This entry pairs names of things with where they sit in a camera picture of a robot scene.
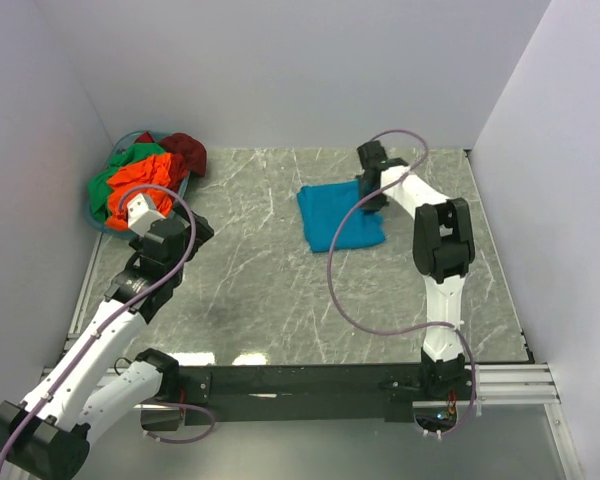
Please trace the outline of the blue t shirt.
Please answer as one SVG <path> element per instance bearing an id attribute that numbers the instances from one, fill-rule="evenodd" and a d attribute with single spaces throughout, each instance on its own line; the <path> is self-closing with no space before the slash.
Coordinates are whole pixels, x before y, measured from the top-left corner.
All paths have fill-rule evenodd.
<path id="1" fill-rule="evenodd" d="M 345 215 L 359 200 L 358 181 L 303 186 L 296 200 L 311 252 L 325 253 Z M 384 243 L 382 223 L 381 215 L 357 209 L 342 228 L 335 249 L 362 249 Z"/>

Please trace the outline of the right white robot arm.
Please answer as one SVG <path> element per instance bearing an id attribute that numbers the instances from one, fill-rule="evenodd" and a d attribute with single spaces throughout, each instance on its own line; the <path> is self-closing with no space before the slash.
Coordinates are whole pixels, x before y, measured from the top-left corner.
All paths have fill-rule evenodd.
<path id="1" fill-rule="evenodd" d="M 465 278 L 475 259 L 471 213 L 463 198 L 451 198 L 409 172 L 401 158 L 391 159 L 378 140 L 357 148 L 362 173 L 359 196 L 376 195 L 361 210 L 380 211 L 396 203 L 414 220 L 412 258 L 426 289 L 427 323 L 421 350 L 425 382 L 451 382 L 464 370 L 464 349 L 454 332 L 461 325 Z"/>

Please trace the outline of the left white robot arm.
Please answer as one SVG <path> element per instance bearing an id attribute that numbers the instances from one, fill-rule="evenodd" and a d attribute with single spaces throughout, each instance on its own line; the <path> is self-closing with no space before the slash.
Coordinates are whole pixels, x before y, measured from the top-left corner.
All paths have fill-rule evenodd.
<path id="1" fill-rule="evenodd" d="M 98 382 L 181 284 L 183 266 L 210 240 L 208 221 L 182 212 L 140 221 L 134 253 L 113 277 L 89 326 L 19 403 L 0 404 L 0 476 L 10 462 L 39 479 L 71 479 L 91 446 L 139 403 L 188 410 L 178 361 L 139 353 L 111 383 Z"/>

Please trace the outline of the green t shirt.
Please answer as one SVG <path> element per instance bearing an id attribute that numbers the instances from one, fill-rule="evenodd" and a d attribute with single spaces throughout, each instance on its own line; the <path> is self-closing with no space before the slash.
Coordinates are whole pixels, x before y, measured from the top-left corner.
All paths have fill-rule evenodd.
<path id="1" fill-rule="evenodd" d="M 104 223 L 109 216 L 107 203 L 112 193 L 109 179 L 121 168 L 145 160 L 151 155 L 165 153 L 157 143 L 134 143 L 124 151 L 114 153 L 108 160 L 103 171 L 91 178 L 87 184 L 89 209 L 92 217 L 99 223 Z"/>

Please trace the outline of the teal laundry basket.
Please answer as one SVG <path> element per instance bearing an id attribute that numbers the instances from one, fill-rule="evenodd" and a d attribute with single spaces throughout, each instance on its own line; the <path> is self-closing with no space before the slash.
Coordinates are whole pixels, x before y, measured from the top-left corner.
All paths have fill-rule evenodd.
<path id="1" fill-rule="evenodd" d="M 137 131 L 133 131 L 133 132 L 130 132 L 130 133 L 122 136 L 114 144 L 114 147 L 111 150 L 111 153 L 110 153 L 109 157 L 104 162 L 104 166 L 107 167 L 108 166 L 108 162 L 113 158 L 113 156 L 115 154 L 120 154 L 120 153 L 124 152 L 142 134 L 143 134 L 143 131 L 137 130 Z M 188 175 L 186 178 L 184 178 L 180 182 L 179 189 L 177 191 L 177 193 L 178 193 L 179 196 L 181 196 L 181 197 L 185 196 L 185 193 L 186 193 L 186 190 L 187 190 L 188 183 L 189 183 L 190 179 L 191 179 L 191 175 Z M 90 227 L 92 227 L 95 231 L 97 231 L 98 233 L 101 233 L 103 235 L 109 235 L 109 236 L 112 236 L 114 238 L 119 238 L 119 239 L 123 239 L 123 240 L 131 240 L 134 237 L 134 233 L 131 232 L 131 231 L 128 231 L 128 230 L 126 230 L 126 231 L 113 230 L 113 229 L 107 227 L 103 222 L 97 220 L 95 218 L 95 216 L 91 212 L 89 197 L 86 197 L 86 201 L 85 201 L 85 204 L 84 204 L 84 216 L 85 216 L 85 219 L 86 219 L 86 222 L 88 223 L 88 225 Z"/>

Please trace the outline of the dark red t shirt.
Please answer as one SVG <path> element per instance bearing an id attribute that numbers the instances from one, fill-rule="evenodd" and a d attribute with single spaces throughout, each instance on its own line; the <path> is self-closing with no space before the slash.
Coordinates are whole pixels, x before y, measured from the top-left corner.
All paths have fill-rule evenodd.
<path id="1" fill-rule="evenodd" d="M 167 152 L 183 157 L 187 169 L 197 177 L 207 171 L 207 150 L 204 145 L 186 133 L 174 133 L 158 141 Z"/>

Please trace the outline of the black base beam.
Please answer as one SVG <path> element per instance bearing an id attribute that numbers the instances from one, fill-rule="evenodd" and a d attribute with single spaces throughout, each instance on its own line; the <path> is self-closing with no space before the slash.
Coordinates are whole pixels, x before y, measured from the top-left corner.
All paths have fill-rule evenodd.
<path id="1" fill-rule="evenodd" d="M 411 422 L 416 402 L 471 398 L 468 372 L 430 382 L 416 363 L 182 366 L 150 397 L 210 410 L 219 422 L 383 419 Z"/>

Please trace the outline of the aluminium rail frame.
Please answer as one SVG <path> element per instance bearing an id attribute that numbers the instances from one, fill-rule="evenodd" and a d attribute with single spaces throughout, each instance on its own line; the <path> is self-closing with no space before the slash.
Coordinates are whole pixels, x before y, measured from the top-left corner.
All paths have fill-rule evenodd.
<path id="1" fill-rule="evenodd" d="M 191 403 L 207 404 L 221 396 L 262 400 L 291 397 L 382 396 L 416 405 L 441 404 L 456 394 L 460 405 L 558 404 L 560 395 L 546 365 L 482 364 L 474 377 L 466 371 L 459 384 L 427 393 L 413 364 L 324 366 L 184 366 L 180 390 Z"/>

